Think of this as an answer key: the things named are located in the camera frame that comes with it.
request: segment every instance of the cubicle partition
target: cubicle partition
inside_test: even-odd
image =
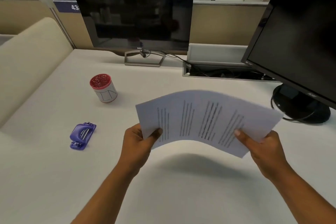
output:
[[[266,6],[257,2],[195,2],[190,42],[248,45]],[[18,34],[45,17],[58,23],[74,48],[118,52],[93,47],[75,0],[0,0],[0,34]]]

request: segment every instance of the red lid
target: red lid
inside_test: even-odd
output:
[[[102,90],[111,84],[111,76],[108,74],[98,74],[90,80],[90,86],[94,90]]]

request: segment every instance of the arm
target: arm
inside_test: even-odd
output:
[[[243,131],[235,131],[235,136],[250,150],[261,173],[278,189],[299,224],[336,223],[336,209],[288,164],[275,131],[260,143]]]
[[[125,131],[117,165],[72,224],[115,223],[129,184],[147,161],[152,146],[161,134],[162,129],[157,129],[144,140],[139,124]]]

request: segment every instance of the monitor stand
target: monitor stand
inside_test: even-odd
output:
[[[127,60],[127,57],[134,56],[140,54],[144,58],[148,57],[150,54],[158,55],[161,56],[161,60],[159,63],[150,63],[150,62],[129,62]],[[165,59],[166,54],[162,52],[156,52],[156,51],[150,51],[150,50],[134,50],[134,51],[129,51],[125,52],[125,61],[124,64],[128,66],[150,66],[150,67],[160,67],[163,60]]]
[[[285,84],[274,89],[272,100],[285,115],[299,122],[321,124],[330,118],[327,105]]]

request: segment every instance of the paper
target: paper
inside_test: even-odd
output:
[[[154,148],[179,140],[206,143],[242,158],[248,149],[234,136],[243,129],[260,141],[281,120],[283,114],[225,94],[187,90],[136,105],[142,135],[157,128],[163,134]]]

